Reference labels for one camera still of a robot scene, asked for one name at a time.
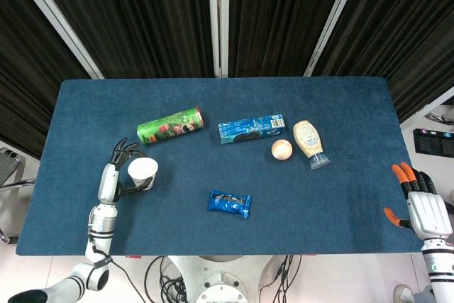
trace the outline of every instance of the chair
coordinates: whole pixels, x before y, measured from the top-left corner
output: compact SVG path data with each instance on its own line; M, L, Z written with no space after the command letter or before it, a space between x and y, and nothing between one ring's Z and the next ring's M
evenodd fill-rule
M35 179L22 180L25 169L25 158L22 155L9 150L0 148L0 192L11 191L35 183ZM14 181L10 184L5 182L14 174ZM16 245L18 236L8 237L0 228L0 243Z

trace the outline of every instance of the pringles can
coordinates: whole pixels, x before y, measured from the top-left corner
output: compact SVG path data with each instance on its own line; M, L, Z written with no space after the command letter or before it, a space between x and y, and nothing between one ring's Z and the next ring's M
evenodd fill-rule
M203 127L204 120L201 117L199 108L195 107L162 117L161 119L139 124L137 126L137 135L140 141L146 145L147 143L167 140Z

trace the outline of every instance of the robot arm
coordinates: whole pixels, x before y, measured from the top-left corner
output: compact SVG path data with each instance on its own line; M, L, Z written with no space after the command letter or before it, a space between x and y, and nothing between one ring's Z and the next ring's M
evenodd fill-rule
M398 219L391 209L384 209L387 218L398 227L413 229L424 241L421 249L437 303L449 303L454 297L454 246L446 238L453 233L447 206L436 193L431 178L412 170L406 163L393 165L409 209L410 220Z
M146 157L142 152L134 150L138 143L123 148L125 142L126 138L117 144L111 162L104 168L98 191L101 203L89 215L85 255L92 264L79 263L61 282L45 289L21 292L10 298L8 303L72 303L81 299L85 290L99 291L106 286L111 262L109 253L117 217L115 203L123 195L145 190L152 180L149 179L138 187L122 188L118 181L122 164L131 156Z

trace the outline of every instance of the floor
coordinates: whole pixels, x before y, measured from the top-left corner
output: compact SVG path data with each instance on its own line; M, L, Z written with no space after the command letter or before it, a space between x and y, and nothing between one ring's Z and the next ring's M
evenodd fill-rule
M427 119L421 119L412 127L403 131L407 149L415 168L426 171L433 178L437 190L445 200L450 199L454 183L454 159L416 154L413 146L412 131L414 128L429 128L448 131L448 126L439 125ZM39 164L28 160L25 176L36 174ZM2 228L9 233L20 231L20 226L12 221L22 221L32 189L27 189L15 196L17 206L14 214L5 210L4 203L9 201L0 193L0 221ZM154 257L126 258L115 257L115 261L129 272L132 281L143 292L143 276L149 262ZM19 257L14 246L0 246L0 283L3 297L33 288L47 287L67 276L84 257ZM262 275L262 284L270 282L276 266L269 266ZM392 302L392 290L395 285L405 283L414 292L419 292L428 285L428 276L421 254L362 254L362 255L305 255L295 283L288 292L288 302L322 303L322 302ZM156 302L159 291L157 272L151 272L148 287L150 295ZM271 286L262 293L262 302L271 302L276 287ZM100 292L86 292L81 302L142 302L126 280L124 274L111 267L111 277L107 286Z

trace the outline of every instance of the blue tablecloth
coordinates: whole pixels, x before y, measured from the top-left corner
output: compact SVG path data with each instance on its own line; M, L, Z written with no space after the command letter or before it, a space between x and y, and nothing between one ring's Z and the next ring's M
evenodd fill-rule
M389 90L376 77L72 80L63 83L17 253L81 255L101 172L138 123L199 106L205 127L141 146L159 162L154 187L121 198L116 255L255 255L418 251L391 171L409 162ZM221 145L217 124L282 114L280 136ZM292 127L309 120L331 164L310 170ZM292 157L275 160L286 138ZM126 166L121 179L126 184ZM213 189L250 194L250 218L208 211Z

